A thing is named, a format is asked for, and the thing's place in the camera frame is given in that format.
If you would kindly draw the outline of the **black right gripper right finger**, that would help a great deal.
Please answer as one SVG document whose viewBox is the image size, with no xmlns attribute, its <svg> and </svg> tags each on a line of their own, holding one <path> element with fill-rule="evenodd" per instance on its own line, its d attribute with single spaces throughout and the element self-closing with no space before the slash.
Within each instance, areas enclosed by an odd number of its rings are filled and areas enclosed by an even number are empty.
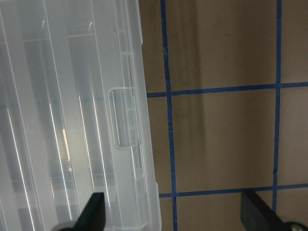
<svg viewBox="0 0 308 231">
<path fill-rule="evenodd" d="M 241 222 L 246 231 L 291 231 L 253 190 L 241 193 Z"/>
</svg>

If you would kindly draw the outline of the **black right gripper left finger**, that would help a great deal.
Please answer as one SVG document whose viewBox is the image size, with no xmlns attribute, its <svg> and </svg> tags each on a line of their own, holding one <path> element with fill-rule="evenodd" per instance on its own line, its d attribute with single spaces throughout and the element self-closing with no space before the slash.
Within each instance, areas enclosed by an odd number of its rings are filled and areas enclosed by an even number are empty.
<svg viewBox="0 0 308 231">
<path fill-rule="evenodd" d="M 105 201 L 103 192 L 94 192 L 72 231 L 103 231 L 106 224 Z"/>
</svg>

